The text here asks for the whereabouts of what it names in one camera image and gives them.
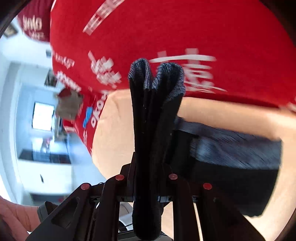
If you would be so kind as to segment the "pink sleeve left forearm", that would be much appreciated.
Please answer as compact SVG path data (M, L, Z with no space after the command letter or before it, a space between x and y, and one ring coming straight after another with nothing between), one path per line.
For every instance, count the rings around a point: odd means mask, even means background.
M23 241L40 222L37 206L20 205L1 197L1 240Z

